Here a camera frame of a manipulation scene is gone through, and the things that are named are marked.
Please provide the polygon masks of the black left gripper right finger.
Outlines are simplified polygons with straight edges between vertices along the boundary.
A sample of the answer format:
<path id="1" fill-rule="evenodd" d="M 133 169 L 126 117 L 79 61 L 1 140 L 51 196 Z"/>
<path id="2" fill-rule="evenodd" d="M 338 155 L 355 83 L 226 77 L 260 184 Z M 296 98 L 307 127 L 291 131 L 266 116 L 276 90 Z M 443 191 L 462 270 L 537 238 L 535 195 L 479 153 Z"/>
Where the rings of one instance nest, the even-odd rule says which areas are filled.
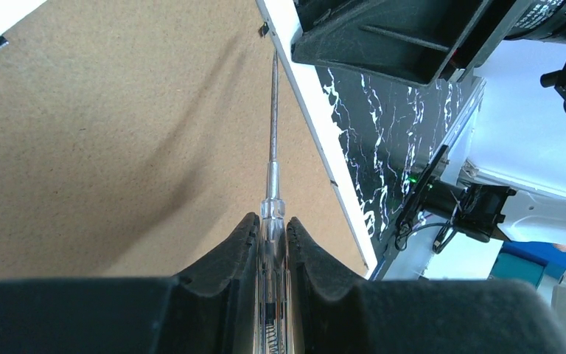
<path id="1" fill-rule="evenodd" d="M 297 353 L 566 353 L 535 290 L 514 280 L 366 280 L 287 225 Z"/>

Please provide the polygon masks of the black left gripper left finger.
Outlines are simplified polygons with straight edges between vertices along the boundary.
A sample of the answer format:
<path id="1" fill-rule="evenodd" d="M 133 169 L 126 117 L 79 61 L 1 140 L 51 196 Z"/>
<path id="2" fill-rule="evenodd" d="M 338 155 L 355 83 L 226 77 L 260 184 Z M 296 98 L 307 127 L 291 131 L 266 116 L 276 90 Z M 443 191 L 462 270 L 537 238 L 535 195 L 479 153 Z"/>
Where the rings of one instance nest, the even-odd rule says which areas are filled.
<path id="1" fill-rule="evenodd" d="M 0 353 L 251 353 L 258 233 L 172 276 L 2 280 Z"/>

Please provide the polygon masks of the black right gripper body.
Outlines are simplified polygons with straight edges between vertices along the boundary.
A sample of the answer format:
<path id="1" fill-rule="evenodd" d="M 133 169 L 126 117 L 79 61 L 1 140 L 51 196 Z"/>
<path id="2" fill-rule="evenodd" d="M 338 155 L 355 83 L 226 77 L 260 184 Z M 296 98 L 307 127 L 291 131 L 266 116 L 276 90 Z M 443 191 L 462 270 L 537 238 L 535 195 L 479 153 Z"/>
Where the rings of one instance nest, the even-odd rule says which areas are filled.
<path id="1" fill-rule="evenodd" d="M 446 80 L 462 81 L 501 41 L 517 40 L 566 44 L 566 0 L 489 2 L 446 65 Z"/>

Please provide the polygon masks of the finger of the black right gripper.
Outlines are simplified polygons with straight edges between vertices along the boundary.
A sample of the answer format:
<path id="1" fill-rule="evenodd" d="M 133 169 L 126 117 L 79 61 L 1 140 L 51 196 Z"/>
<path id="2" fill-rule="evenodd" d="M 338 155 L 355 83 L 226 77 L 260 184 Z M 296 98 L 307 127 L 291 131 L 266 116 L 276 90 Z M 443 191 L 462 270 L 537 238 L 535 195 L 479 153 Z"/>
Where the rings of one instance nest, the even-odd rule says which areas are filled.
<path id="1" fill-rule="evenodd" d="M 295 63 L 429 86 L 465 42 L 488 1 L 300 1 Z"/>

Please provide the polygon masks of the clear tester screwdriver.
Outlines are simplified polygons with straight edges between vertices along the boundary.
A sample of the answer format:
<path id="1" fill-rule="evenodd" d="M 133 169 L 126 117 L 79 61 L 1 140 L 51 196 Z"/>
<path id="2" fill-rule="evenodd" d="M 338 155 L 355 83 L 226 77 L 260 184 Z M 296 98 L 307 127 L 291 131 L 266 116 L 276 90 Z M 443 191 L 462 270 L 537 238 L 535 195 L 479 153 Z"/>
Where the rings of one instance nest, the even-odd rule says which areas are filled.
<path id="1" fill-rule="evenodd" d="M 265 198 L 257 239 L 255 353 L 289 353 L 290 272 L 285 228 L 285 202 L 280 196 L 278 147 L 279 55 L 271 67 L 270 138 Z"/>

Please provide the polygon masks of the white picture frame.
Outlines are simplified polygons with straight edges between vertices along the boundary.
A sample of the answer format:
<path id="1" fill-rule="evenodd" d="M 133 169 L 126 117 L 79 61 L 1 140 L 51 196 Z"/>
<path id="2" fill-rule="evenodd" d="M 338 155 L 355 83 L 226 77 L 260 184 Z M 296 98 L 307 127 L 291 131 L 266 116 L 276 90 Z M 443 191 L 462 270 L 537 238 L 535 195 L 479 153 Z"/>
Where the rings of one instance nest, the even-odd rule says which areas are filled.
<path id="1" fill-rule="evenodd" d="M 0 49 L 0 280 L 174 274 L 265 197 L 253 1 L 48 1 Z"/>

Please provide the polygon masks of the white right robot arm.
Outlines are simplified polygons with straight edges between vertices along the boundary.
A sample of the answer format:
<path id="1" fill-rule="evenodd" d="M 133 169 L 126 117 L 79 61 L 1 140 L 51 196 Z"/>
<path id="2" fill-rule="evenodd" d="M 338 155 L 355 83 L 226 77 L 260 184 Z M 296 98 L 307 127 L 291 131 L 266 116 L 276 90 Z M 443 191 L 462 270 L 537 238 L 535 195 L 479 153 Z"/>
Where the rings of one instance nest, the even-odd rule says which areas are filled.
<path id="1" fill-rule="evenodd" d="M 566 1 L 299 1 L 359 246 L 385 250 L 405 196 L 488 83 L 470 158 L 566 191 Z"/>

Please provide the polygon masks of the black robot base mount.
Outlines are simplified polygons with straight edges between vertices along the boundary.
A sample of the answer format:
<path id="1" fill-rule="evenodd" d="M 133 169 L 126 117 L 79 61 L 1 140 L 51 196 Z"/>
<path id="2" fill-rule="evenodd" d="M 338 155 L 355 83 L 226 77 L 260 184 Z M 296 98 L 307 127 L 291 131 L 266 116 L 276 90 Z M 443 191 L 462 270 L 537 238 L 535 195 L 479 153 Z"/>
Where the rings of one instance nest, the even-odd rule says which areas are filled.
<path id="1" fill-rule="evenodd" d="M 461 233 L 481 243 L 488 243 L 500 234 L 498 225 L 507 200 L 517 191 L 507 186 L 470 184 L 459 187 L 441 180 L 449 164 L 448 145 L 442 145 L 423 171 L 413 179 L 413 188 L 404 199 L 377 267 L 370 279 L 379 280 L 387 272 L 390 249 L 403 253 L 410 236 L 437 227 L 431 251 L 440 254 Z"/>

